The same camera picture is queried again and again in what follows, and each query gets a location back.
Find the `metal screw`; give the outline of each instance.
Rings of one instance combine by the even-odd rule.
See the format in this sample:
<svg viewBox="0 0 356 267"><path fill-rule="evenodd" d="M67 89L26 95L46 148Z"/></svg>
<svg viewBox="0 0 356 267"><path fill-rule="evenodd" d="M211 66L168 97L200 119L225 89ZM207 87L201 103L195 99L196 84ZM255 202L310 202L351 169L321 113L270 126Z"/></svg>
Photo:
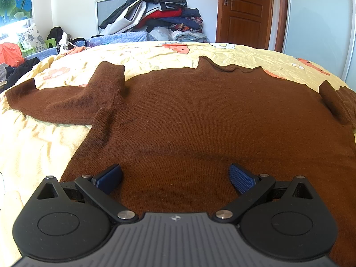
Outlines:
<svg viewBox="0 0 356 267"><path fill-rule="evenodd" d="M126 211L121 211L120 213L117 214L117 216L120 219L129 220L129 219L134 218L136 216L136 214L135 214L135 212L132 212L130 210L126 210Z"/></svg>
<svg viewBox="0 0 356 267"><path fill-rule="evenodd" d="M215 213L215 216L220 219L229 219L233 216L233 213L229 210L220 210Z"/></svg>

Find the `lotus painting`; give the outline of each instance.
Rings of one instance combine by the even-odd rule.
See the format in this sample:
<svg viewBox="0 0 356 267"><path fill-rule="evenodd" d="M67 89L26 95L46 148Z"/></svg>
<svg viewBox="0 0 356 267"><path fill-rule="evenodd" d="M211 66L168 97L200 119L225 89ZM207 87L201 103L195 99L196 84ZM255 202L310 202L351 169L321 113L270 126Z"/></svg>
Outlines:
<svg viewBox="0 0 356 267"><path fill-rule="evenodd" d="M0 26L31 17L31 0L0 0Z"/></svg>

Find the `yellow bedspread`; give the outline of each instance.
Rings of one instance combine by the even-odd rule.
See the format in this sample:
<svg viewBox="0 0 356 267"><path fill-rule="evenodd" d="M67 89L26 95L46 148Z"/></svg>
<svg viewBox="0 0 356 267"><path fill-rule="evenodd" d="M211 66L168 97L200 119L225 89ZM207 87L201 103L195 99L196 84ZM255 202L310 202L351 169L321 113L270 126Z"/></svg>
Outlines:
<svg viewBox="0 0 356 267"><path fill-rule="evenodd" d="M270 75L305 83L315 91L324 80L335 89L346 86L333 74L327 75L322 67L326 74L278 52L233 44L164 42L103 45L74 55L52 56L17 84L33 77L39 89L85 86L102 61L125 65L125 79L129 79L151 70L196 67L199 56L207 56L219 65L262 66ZM12 239L12 225L18 213L45 176L61 177L90 126L41 122L11 109L6 92L0 99L0 172L6 191L0 211L0 266L7 267L20 258Z"/></svg>

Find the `blue gripper pad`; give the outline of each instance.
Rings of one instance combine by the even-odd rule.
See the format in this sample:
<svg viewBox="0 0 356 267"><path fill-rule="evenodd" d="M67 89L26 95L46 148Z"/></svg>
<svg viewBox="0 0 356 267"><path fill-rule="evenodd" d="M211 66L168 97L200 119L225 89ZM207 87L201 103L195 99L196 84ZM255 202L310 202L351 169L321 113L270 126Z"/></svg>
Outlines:
<svg viewBox="0 0 356 267"><path fill-rule="evenodd" d="M232 164L230 166L229 178L230 182L240 194L247 192L259 182L258 176L255 176L238 164Z"/></svg>
<svg viewBox="0 0 356 267"><path fill-rule="evenodd" d="M121 167L114 164L91 179L93 185L109 195L118 187L122 179Z"/></svg>

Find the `pillow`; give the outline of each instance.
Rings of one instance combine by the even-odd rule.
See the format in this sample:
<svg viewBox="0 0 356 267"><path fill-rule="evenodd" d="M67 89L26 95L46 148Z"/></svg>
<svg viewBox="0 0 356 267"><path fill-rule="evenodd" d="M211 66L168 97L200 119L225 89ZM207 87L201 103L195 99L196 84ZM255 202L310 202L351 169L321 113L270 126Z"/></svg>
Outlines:
<svg viewBox="0 0 356 267"><path fill-rule="evenodd" d="M35 24L26 28L23 33L17 33L17 36L25 50L32 47L34 47L35 52L48 49Z"/></svg>

